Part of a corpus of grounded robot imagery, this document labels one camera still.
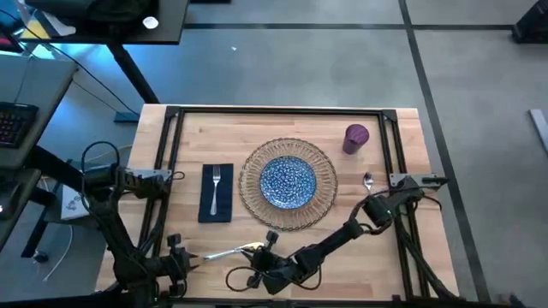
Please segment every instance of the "silver spoon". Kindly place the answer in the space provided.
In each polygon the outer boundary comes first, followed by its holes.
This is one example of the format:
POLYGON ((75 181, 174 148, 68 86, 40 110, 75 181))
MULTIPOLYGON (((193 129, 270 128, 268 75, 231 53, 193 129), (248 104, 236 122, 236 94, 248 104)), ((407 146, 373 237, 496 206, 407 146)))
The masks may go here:
POLYGON ((373 175, 371 172, 366 172, 363 176, 363 185, 367 188, 367 192, 371 193, 371 187, 373 186, 373 175))

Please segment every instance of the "black metal frame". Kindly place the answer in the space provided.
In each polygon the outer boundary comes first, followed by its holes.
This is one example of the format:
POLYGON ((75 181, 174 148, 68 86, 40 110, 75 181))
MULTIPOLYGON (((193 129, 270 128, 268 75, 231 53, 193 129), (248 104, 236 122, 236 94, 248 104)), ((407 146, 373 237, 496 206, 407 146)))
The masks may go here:
MULTIPOLYGON (((383 148, 384 155, 384 166, 387 176, 387 181, 390 182, 390 174, 394 173, 394 166, 392 165, 392 159, 390 154, 390 143, 388 139, 387 126, 390 125, 393 131, 393 139, 396 151, 396 158, 398 161, 399 172, 406 173, 407 168, 405 165, 405 157, 403 154, 403 147, 401 136, 399 132, 397 114, 395 110, 364 110, 364 109, 321 109, 321 108, 273 108, 273 107, 238 107, 238 106, 227 106, 227 107, 202 107, 202 106, 168 106, 165 111, 164 124, 162 126, 162 133, 160 135, 160 140, 158 144, 158 151, 156 155, 156 161, 154 164, 155 169, 160 169, 162 161, 164 159, 164 150, 167 144, 167 137, 170 130, 170 123, 175 115, 177 115, 177 122, 175 128, 175 136, 173 139, 173 146, 170 153, 169 161, 169 170, 175 172, 176 164, 176 155, 178 152, 178 147, 180 144, 180 139, 182 135, 182 124, 184 115, 187 113, 230 113, 230 114, 278 114, 278 115, 315 115, 315 116, 375 116, 378 119, 378 125, 381 135, 381 144, 383 148)), ((161 229, 164 229, 167 208, 169 205, 169 200, 162 200, 160 212, 158 215, 158 223, 161 225, 161 229)), ((140 245, 146 236, 149 234, 151 219, 152 219, 152 210, 154 203, 149 200, 146 204, 145 215, 143 217, 143 222, 141 225, 140 232, 140 245)), ((412 241, 420 248, 420 237, 417 228, 417 222, 415 215, 412 211, 412 205, 407 204, 408 213, 408 223, 409 223, 409 233, 411 234, 412 241)), ((409 270, 408 264, 408 254, 405 249, 405 246, 402 243, 402 240, 399 236, 403 226, 401 218, 396 220, 396 240, 400 266, 402 269, 402 281, 403 281, 403 290, 405 293, 406 299, 412 299, 414 297, 413 284, 411 281, 411 273, 409 270)), ((153 256, 157 256, 159 252, 159 247, 161 244, 162 236, 159 236, 156 239, 154 246, 153 256)), ((417 267, 418 277, 419 277, 419 286, 420 294, 423 298, 429 298, 429 287, 426 282, 424 273, 420 268, 417 267)), ((270 303, 270 300, 257 300, 257 299, 192 299, 192 298, 183 298, 177 299, 174 303, 195 303, 195 304, 210 304, 210 305, 261 305, 265 302, 270 303)), ((394 301, 353 301, 353 300, 330 300, 330 301, 313 301, 313 300, 296 300, 291 301, 291 305, 305 305, 305 306, 321 306, 321 305, 335 305, 335 306, 387 306, 388 304, 393 305, 394 301)))

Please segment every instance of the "white object on desk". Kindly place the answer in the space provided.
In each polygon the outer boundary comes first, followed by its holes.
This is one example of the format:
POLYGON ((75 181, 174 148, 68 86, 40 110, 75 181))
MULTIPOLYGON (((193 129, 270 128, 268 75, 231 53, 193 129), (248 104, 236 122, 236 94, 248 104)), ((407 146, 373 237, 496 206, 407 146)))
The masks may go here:
POLYGON ((82 204, 81 196, 74 189, 63 185, 63 201, 61 202, 61 219, 70 220, 88 216, 82 204))

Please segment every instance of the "keyboard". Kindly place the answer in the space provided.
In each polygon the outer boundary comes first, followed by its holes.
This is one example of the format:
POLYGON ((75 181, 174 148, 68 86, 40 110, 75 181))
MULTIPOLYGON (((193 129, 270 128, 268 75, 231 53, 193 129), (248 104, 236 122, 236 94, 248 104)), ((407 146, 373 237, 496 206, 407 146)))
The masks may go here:
POLYGON ((18 148, 37 112, 36 106, 0 102, 0 148, 18 148))

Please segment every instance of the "desk leg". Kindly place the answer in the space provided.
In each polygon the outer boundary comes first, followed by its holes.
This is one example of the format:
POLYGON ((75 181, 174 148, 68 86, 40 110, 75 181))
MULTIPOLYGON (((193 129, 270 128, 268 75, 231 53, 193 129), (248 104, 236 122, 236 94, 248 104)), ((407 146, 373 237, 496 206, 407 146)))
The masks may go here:
MULTIPOLYGON (((107 46, 109 47, 112 56, 114 56, 116 63, 118 63, 123 73, 125 73, 125 75, 128 77, 131 84, 134 85, 135 90, 137 90, 137 92, 143 98, 145 104, 160 104, 160 101, 156 97, 156 94, 154 94, 154 91, 151 89, 148 82, 146 82, 145 76, 143 76, 143 74, 137 67, 137 64, 135 64, 134 59, 132 59, 129 55, 128 51, 125 50, 123 46, 118 43, 110 43, 107 44, 107 46)), ((133 118, 136 118, 134 114, 124 113, 123 116, 132 116, 133 118)), ((122 120, 123 118, 121 118, 119 115, 116 115, 116 119, 122 120)))
POLYGON ((55 155, 39 146, 34 146, 27 157, 26 167, 38 169, 42 173, 80 193, 82 188, 82 173, 65 163, 55 155))

